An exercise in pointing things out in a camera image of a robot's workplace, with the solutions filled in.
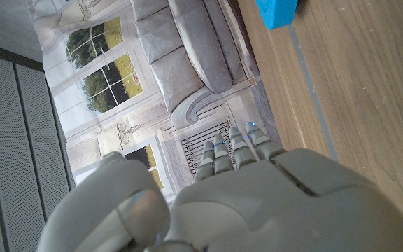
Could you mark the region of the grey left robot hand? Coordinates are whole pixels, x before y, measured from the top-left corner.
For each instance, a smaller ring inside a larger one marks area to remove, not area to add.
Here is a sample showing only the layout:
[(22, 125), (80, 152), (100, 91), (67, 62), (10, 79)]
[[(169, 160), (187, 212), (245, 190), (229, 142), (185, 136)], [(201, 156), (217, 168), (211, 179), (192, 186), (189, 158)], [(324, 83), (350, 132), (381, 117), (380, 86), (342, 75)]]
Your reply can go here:
[(55, 208), (40, 251), (403, 251), (403, 213), (368, 179), (255, 123), (205, 144), (167, 204), (146, 166), (111, 152)]

